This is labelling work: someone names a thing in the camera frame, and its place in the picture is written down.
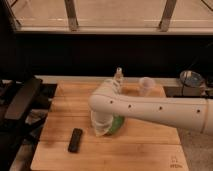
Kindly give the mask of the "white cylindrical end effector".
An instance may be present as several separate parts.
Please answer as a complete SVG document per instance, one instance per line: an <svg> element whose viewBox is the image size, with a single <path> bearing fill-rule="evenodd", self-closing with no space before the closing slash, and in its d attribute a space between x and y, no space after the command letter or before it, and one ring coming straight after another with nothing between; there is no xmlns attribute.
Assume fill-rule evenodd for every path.
<svg viewBox="0 0 213 171"><path fill-rule="evenodd" d="M111 127L111 119L105 118L105 119L92 119L92 126L94 128L94 132L96 136L103 136L105 135L110 127Z"/></svg>

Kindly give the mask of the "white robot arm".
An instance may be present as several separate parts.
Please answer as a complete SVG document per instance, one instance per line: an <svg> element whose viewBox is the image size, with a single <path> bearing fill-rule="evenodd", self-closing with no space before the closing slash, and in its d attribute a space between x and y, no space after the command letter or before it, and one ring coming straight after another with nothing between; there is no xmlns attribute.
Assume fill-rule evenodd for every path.
<svg viewBox="0 0 213 171"><path fill-rule="evenodd" d="M97 135L109 132L116 116L130 117L213 135L213 99L128 96L107 79L90 95L92 126Z"/></svg>

